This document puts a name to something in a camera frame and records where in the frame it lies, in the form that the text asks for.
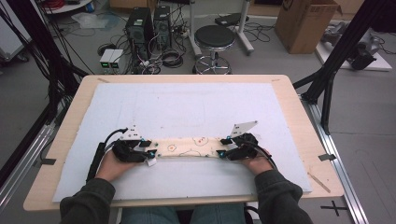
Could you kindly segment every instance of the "stool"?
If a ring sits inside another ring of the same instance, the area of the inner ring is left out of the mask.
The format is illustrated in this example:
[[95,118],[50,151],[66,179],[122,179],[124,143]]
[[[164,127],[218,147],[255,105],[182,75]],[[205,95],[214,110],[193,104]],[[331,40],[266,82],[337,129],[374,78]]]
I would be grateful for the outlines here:
[[210,56],[203,56],[195,62],[192,72],[195,74],[231,74],[230,64],[219,57],[218,51],[226,50],[235,41],[230,29],[219,25],[199,28],[194,35],[195,43],[201,49],[210,50]]

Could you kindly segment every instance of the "hand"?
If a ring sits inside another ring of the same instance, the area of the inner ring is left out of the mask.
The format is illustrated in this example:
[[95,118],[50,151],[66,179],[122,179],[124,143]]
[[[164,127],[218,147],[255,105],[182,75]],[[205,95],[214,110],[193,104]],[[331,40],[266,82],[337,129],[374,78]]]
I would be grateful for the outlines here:
[[272,170],[273,167],[271,163],[264,157],[258,154],[254,159],[244,159],[241,160],[254,175],[259,175],[262,172]]
[[95,178],[101,178],[111,182],[138,164],[138,162],[119,161],[116,155],[114,155],[113,150],[109,150],[103,157]]

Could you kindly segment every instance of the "cardboard box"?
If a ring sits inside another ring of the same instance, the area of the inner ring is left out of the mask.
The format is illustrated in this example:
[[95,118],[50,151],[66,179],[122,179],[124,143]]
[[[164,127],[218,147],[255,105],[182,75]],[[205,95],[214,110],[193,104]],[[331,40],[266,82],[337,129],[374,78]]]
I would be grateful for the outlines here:
[[313,53],[338,7],[333,0],[284,0],[276,34],[290,54]]
[[110,7],[113,8],[149,7],[153,12],[156,5],[156,0],[110,0]]

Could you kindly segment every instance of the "black tape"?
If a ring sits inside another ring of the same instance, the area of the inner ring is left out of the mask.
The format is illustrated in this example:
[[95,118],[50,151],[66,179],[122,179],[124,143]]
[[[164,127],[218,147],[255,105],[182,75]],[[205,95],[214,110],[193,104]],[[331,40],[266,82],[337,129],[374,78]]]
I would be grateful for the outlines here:
[[56,160],[55,159],[43,159],[41,161],[42,165],[53,165],[55,164]]
[[319,157],[319,159],[321,161],[326,161],[326,160],[333,161],[333,160],[337,159],[333,154],[331,154],[331,155],[323,154],[323,155],[318,156],[318,157]]
[[335,214],[338,217],[340,216],[340,213],[338,212],[338,210],[345,210],[345,211],[348,210],[347,207],[338,207],[338,206],[336,206],[334,201],[332,201],[332,206],[321,206],[320,208],[321,209],[332,209],[332,210],[334,210]]

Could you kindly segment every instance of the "computer tower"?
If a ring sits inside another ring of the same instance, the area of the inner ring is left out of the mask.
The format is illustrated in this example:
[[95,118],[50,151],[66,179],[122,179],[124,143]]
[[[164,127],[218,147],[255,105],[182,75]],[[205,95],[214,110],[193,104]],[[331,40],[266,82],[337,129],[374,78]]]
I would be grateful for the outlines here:
[[157,49],[172,47],[171,32],[171,9],[169,6],[157,6],[154,11],[154,32],[157,42]]
[[139,57],[148,60],[154,47],[154,29],[148,7],[135,7],[125,25],[130,43],[133,43]]

